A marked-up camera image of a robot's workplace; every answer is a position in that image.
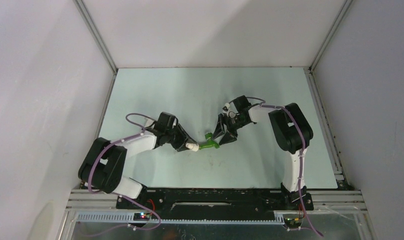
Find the white elbow fitting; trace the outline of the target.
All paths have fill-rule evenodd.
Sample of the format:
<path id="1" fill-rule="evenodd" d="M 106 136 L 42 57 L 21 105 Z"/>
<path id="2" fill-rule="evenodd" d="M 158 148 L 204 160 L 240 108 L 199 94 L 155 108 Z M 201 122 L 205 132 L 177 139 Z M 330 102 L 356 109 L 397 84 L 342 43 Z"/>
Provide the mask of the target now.
<path id="1" fill-rule="evenodd" d="M 190 150 L 190 151 L 194 151 L 197 152 L 199 150 L 199 145 L 197 143 L 186 143 L 185 147 Z"/>

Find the green plastic faucet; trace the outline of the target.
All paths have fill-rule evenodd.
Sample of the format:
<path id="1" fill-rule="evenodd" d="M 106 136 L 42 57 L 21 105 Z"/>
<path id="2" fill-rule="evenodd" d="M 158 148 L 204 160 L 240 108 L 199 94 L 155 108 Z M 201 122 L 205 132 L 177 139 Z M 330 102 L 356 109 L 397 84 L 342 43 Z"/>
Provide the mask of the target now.
<path id="1" fill-rule="evenodd" d="M 219 149 L 220 145 L 213 139 L 213 133 L 208 132 L 205 134 L 205 142 L 199 143 L 199 150 L 215 148 Z"/>

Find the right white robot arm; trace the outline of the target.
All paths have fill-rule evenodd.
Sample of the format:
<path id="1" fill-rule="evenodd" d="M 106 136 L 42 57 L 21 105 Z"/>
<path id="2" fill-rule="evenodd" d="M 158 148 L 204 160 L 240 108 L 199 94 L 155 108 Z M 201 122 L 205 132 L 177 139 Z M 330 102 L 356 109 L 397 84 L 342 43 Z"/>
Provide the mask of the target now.
<path id="1" fill-rule="evenodd" d="M 278 146 L 290 155 L 290 160 L 285 163 L 280 201 L 285 208 L 293 209 L 306 194 L 304 162 L 313 130 L 299 105 L 294 102 L 275 106 L 266 104 L 262 99 L 258 103 L 250 103 L 249 100 L 249 97 L 242 95 L 224 105 L 222 113 L 218 115 L 213 139 L 221 138 L 220 145 L 232 143 L 237 140 L 239 129 L 269 119 Z"/>

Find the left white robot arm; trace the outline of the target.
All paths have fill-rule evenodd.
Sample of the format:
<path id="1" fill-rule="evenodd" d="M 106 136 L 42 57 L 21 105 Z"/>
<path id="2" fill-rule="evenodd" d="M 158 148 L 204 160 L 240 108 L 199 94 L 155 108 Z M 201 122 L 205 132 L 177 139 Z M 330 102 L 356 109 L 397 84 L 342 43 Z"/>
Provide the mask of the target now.
<path id="1" fill-rule="evenodd" d="M 137 134 L 110 141 L 99 137 L 93 141 L 78 177 L 88 184 L 91 192 L 118 194 L 128 197 L 135 208 L 147 204 L 145 186 L 123 174 L 125 161 L 140 153 L 170 144 L 177 152 L 198 151 L 199 144 L 179 124 L 176 116 L 162 112 L 157 119 L 145 116 L 145 123 L 138 125 Z"/>

